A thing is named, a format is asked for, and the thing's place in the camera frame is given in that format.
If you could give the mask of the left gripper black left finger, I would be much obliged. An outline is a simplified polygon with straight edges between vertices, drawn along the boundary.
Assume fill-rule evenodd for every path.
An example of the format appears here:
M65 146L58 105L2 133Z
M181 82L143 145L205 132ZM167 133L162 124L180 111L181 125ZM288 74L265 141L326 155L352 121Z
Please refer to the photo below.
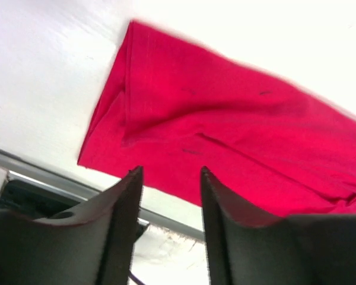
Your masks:
M0 210L0 284L126 284L143 169L50 218Z

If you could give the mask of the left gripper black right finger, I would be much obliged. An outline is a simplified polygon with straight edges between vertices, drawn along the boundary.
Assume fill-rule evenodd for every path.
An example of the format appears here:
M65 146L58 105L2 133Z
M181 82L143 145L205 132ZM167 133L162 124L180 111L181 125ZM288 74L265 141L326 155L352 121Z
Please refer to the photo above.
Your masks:
M211 284L356 284L356 214L275 216L201 170Z

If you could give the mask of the pink t shirt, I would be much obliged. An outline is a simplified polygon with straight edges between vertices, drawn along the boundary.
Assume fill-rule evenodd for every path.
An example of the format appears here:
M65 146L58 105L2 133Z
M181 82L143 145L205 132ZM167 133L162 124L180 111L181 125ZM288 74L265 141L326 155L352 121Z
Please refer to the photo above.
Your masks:
M199 172L277 215L356 213L356 121L291 84L131 21L78 164L201 204Z

